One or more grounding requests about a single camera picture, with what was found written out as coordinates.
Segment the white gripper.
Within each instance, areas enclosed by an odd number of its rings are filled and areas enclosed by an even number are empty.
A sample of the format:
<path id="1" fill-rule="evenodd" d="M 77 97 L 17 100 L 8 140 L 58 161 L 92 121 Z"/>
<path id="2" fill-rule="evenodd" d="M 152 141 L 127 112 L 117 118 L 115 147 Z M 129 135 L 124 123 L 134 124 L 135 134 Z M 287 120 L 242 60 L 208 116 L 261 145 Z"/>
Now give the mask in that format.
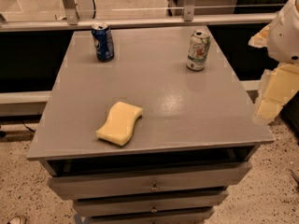
<path id="1" fill-rule="evenodd" d="M 253 116 L 258 124 L 272 122 L 299 92 L 298 1 L 289 0 L 271 24 L 249 40 L 251 47 L 267 47 L 269 57 L 281 62 L 273 71 L 265 69 L 262 74 Z"/>

